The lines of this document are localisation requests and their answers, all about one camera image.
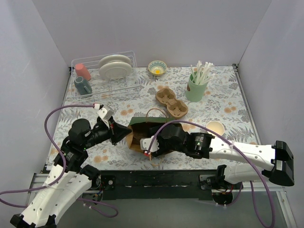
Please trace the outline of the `green paper bag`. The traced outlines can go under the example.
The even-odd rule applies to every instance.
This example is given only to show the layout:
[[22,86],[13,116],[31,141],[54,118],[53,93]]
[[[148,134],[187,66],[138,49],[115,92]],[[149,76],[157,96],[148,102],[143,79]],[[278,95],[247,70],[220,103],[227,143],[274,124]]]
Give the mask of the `green paper bag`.
[[[164,117],[150,117],[149,112],[152,110],[160,111]],[[151,138],[162,125],[173,120],[175,120],[175,118],[169,117],[162,109],[159,108],[151,108],[148,110],[145,117],[132,117],[128,126],[132,132],[126,136],[126,142],[129,149],[147,156],[152,166],[160,166],[163,158],[161,158],[159,163],[153,163],[151,152],[147,153],[147,149],[141,149],[140,140],[142,138]]]

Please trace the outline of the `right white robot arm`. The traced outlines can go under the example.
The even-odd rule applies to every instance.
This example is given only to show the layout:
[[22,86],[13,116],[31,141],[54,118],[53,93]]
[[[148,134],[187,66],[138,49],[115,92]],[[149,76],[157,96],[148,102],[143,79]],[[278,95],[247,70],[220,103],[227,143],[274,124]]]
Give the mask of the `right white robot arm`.
[[203,184],[210,189],[225,189],[259,179],[287,187],[295,184],[294,156],[284,141],[273,145],[238,143],[210,133],[188,133],[174,123],[166,123],[150,138],[142,138],[140,147],[153,157],[177,151],[194,159],[237,161],[237,165],[218,166],[215,176],[203,179]]

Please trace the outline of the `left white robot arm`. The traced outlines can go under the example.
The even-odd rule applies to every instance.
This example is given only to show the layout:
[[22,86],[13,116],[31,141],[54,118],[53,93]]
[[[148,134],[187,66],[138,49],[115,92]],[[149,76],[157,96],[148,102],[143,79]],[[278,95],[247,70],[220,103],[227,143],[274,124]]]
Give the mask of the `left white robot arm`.
[[87,119],[74,121],[62,142],[63,154],[55,158],[43,189],[21,214],[13,215],[10,223],[16,228],[55,228],[86,190],[100,187],[100,171],[91,165],[82,167],[88,158],[86,150],[107,140],[116,145],[129,133],[131,129],[113,118],[108,122],[98,118],[94,127]]

